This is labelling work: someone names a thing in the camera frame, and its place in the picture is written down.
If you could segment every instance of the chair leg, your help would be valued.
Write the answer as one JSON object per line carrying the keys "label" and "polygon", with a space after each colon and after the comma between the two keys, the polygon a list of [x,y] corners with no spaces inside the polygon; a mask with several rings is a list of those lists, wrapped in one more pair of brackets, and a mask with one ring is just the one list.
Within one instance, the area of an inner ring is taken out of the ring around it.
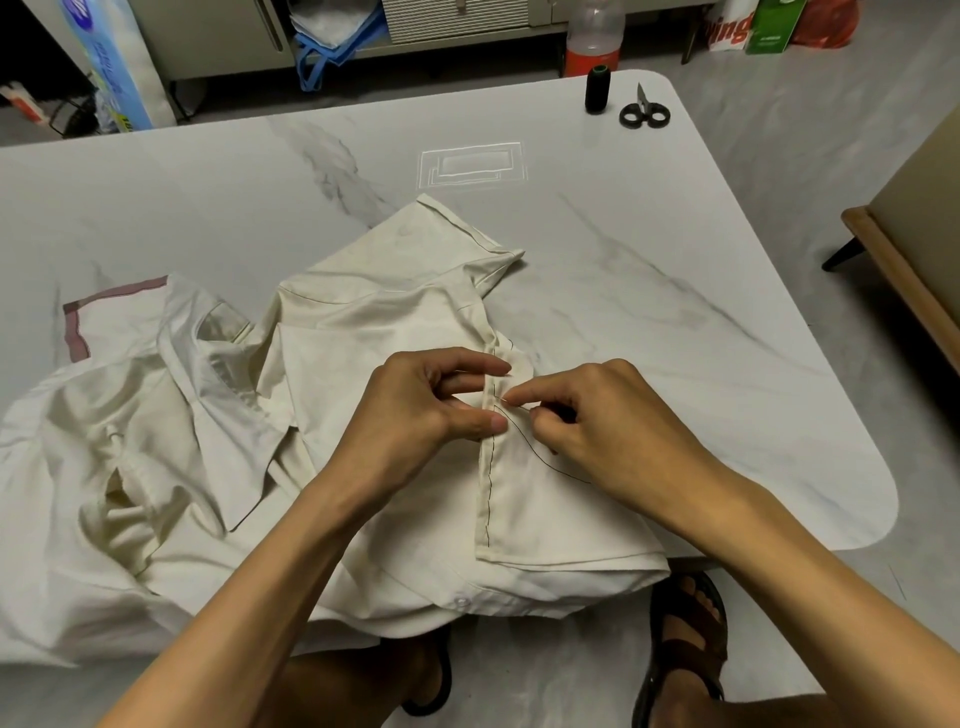
{"label": "chair leg", "polygon": [[686,27],[686,44],[684,45],[684,55],[680,59],[681,65],[690,63],[690,56],[693,55],[693,46],[697,42],[697,35],[704,25],[704,18],[707,17],[709,5],[702,5],[699,8],[690,11],[688,24]]}
{"label": "chair leg", "polygon": [[827,258],[824,264],[820,267],[829,273],[841,263],[846,263],[852,257],[857,257],[865,250],[866,248],[863,247],[863,243],[854,238],[843,248]]}

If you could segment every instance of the blue bag strap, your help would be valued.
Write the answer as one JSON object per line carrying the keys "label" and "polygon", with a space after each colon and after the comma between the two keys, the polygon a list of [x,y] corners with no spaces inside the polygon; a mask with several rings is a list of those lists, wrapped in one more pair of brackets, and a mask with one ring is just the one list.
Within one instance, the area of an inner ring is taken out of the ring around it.
{"label": "blue bag strap", "polygon": [[[300,77],[300,90],[316,91],[320,88],[324,66],[326,65],[326,56],[318,53],[311,43],[305,42],[305,36],[300,33],[297,33],[295,40],[300,45],[300,50],[297,52],[297,75]],[[310,62],[307,57],[310,54],[315,54],[317,59],[313,61],[313,67],[307,74],[307,65]]]}

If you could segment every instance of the hand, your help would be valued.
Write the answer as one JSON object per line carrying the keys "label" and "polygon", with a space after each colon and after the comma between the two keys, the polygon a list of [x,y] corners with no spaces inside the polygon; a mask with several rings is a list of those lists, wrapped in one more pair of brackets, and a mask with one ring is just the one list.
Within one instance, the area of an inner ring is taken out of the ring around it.
{"label": "hand", "polygon": [[405,486],[450,440],[480,440],[507,430],[503,415],[477,409],[456,394],[480,392],[484,376],[504,376],[510,364],[492,354],[456,347],[392,354],[367,389],[327,465],[346,468],[382,503]]}
{"label": "hand", "polygon": [[[541,402],[531,412],[534,436],[582,466],[602,490],[690,538],[696,518],[710,518],[734,475],[717,460],[623,359],[537,376],[504,402]],[[550,404],[576,412],[561,419]]]}

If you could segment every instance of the gray floor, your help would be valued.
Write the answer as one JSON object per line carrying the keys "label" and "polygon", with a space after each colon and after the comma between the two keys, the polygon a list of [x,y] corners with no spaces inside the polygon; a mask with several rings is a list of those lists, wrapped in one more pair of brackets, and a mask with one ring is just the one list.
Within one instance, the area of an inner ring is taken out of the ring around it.
{"label": "gray floor", "polygon": [[[673,81],[897,480],[893,532],[844,559],[957,647],[960,381],[868,258],[833,275],[819,264],[848,239],[840,211],[869,201],[960,102],[959,36],[960,5],[950,0],[866,0],[843,50],[704,53],[680,66],[644,32],[624,62]],[[441,59],[439,78],[425,66],[436,59],[358,62],[319,97],[289,79],[215,85],[195,123],[550,78],[548,50],[512,45],[487,62],[454,55]],[[3,109],[0,144],[40,140],[42,130],[24,124]],[[728,697],[818,690],[755,604],[726,574],[718,582],[731,620]],[[625,726],[648,656],[646,606],[636,595],[563,621],[464,619],[448,706],[390,724]],[[144,665],[0,668],[0,725],[92,725]]]}

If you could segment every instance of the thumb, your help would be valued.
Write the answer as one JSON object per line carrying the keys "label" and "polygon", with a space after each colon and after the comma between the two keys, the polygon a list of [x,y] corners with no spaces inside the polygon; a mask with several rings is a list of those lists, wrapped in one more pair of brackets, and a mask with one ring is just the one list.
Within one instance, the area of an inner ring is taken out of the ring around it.
{"label": "thumb", "polygon": [[530,422],[534,437],[554,452],[564,452],[569,447],[572,428],[560,415],[548,407],[534,407],[530,410]]}
{"label": "thumb", "polygon": [[451,440],[483,440],[507,431],[507,418],[478,407],[451,407],[447,413]]}

